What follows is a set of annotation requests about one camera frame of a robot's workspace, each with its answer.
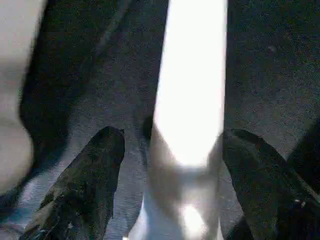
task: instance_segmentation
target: floor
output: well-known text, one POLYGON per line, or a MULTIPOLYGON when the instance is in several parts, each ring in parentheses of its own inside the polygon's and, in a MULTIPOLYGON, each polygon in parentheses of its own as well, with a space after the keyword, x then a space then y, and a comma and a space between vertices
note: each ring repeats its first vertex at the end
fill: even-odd
MULTIPOLYGON (((24 227, 63 169, 112 125, 125 129, 126 155, 105 239, 119 240, 140 210, 148 161, 142 125, 153 113, 167 4, 66 2, 46 10, 21 102, 35 167, 1 199, 0 221, 24 227)), ((320 176, 319 11, 314 1, 229 1, 225 90, 225 128, 262 136, 314 188, 308 176, 310 169, 313 179, 320 176)), ((221 204, 225 239, 249 239, 225 167, 221 204)))

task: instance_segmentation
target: bright light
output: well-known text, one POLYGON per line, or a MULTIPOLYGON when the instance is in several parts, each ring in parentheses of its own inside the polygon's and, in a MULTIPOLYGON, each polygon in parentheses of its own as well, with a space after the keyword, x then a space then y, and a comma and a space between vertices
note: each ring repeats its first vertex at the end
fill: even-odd
POLYGON ((192 205, 187 205, 182 210, 182 221, 185 227, 186 237, 194 239, 198 236, 203 236, 207 231, 207 226, 200 213, 192 205))

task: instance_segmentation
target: pole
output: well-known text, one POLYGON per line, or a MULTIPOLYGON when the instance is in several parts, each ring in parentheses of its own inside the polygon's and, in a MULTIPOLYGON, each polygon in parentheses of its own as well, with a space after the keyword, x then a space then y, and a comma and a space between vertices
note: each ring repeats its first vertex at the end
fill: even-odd
POLYGON ((226 25, 226 0, 169 2, 147 188, 129 240, 164 240, 170 228, 168 239, 222 239, 226 25))

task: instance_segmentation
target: gray carpet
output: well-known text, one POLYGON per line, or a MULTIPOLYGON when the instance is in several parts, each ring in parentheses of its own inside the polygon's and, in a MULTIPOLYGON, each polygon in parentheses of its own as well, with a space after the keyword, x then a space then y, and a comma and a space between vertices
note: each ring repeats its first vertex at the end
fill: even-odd
MULTIPOLYGON (((105 239, 131 229, 146 181, 141 128, 153 113, 166 11, 167 2, 154 0, 49 2, 20 108, 35 165, 1 199, 2 223, 24 227, 64 168, 111 125, 125 129, 126 153, 105 239)), ((230 1, 228 12, 225 128, 262 136, 285 159, 303 154, 297 147, 319 117, 318 6, 242 0, 230 1)), ((224 236, 249 239, 225 166, 221 203, 224 236)))

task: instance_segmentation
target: white pole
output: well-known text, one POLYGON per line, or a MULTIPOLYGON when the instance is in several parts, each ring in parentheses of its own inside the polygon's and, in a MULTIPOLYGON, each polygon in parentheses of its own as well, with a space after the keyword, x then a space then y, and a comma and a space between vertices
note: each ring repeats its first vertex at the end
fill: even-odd
POLYGON ((226 25, 226 0, 169 1, 148 186, 129 240, 165 240, 170 227, 168 239, 222 239, 226 25))
POLYGON ((31 138, 19 104, 45 0, 0 4, 0 195, 16 187, 32 166, 31 138))

